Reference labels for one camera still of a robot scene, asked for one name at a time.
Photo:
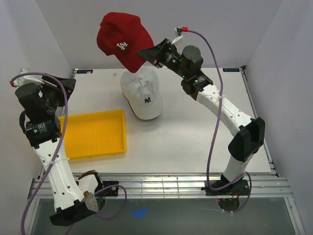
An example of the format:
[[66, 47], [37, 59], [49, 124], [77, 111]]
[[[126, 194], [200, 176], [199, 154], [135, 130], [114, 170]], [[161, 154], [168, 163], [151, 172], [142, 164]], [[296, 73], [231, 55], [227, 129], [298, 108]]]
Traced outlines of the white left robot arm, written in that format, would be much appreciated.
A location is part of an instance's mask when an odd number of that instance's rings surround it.
[[53, 77], [43, 73], [41, 81], [30, 80], [17, 86], [15, 95], [24, 108], [19, 122], [30, 146], [45, 169], [54, 199], [55, 213], [50, 221], [56, 226], [70, 226], [98, 213], [101, 203], [95, 196], [103, 192], [104, 184], [95, 170], [74, 179], [65, 152], [63, 138], [67, 117], [60, 122], [56, 115], [59, 107], [68, 108], [67, 102], [75, 88], [74, 78]]

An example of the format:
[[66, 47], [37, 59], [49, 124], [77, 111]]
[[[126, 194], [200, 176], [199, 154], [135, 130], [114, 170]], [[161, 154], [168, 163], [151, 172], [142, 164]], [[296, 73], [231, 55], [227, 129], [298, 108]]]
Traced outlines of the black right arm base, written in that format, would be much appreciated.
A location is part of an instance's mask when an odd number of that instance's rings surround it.
[[204, 187], [201, 190], [205, 191], [207, 196], [233, 196], [233, 195], [248, 195], [249, 193], [249, 184], [247, 180], [240, 180], [224, 189], [219, 191], [214, 191], [209, 189], [207, 181], [204, 182]]

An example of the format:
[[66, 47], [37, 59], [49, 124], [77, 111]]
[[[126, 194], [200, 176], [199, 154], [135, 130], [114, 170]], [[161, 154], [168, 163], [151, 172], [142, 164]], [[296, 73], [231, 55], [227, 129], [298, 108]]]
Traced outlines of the white baseball cap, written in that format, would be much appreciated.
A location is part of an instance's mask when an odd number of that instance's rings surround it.
[[153, 69], [141, 67], [136, 73], [123, 72], [120, 86], [137, 118], [151, 120], [161, 115], [163, 102], [158, 75]]

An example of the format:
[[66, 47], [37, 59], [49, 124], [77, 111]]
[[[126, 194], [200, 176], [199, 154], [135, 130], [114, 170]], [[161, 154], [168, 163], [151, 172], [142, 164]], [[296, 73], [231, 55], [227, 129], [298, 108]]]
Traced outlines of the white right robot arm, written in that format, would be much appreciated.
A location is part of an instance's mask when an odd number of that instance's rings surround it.
[[265, 121], [261, 117], [252, 118], [223, 97], [223, 90], [218, 89], [201, 70], [203, 58], [196, 46], [188, 45], [178, 53], [176, 46], [164, 39], [154, 47], [139, 50], [137, 54], [153, 66], [165, 66], [180, 76], [185, 93], [217, 117], [217, 127], [223, 123], [228, 128], [233, 139], [228, 145], [230, 158], [227, 167], [220, 180], [208, 183], [206, 189], [233, 194], [239, 188], [238, 183], [249, 161], [264, 144]]

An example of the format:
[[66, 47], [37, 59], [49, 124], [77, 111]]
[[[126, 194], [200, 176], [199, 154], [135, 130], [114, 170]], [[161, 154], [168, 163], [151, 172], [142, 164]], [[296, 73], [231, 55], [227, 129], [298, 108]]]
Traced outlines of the red baseball cap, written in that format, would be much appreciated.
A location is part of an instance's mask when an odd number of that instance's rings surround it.
[[102, 52], [114, 55], [132, 73], [145, 63], [137, 52], [154, 46], [140, 17], [121, 12], [110, 12], [103, 17], [96, 42]]

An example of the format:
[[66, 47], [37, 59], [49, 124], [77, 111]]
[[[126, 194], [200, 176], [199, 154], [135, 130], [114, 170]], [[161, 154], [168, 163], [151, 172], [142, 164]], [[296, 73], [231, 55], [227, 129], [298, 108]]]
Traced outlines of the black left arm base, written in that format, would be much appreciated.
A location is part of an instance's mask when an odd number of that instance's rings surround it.
[[110, 197], [114, 197], [118, 195], [118, 181], [103, 181], [103, 188], [106, 188], [104, 191], [102, 191], [101, 193], [99, 193], [99, 196], [110, 196]]

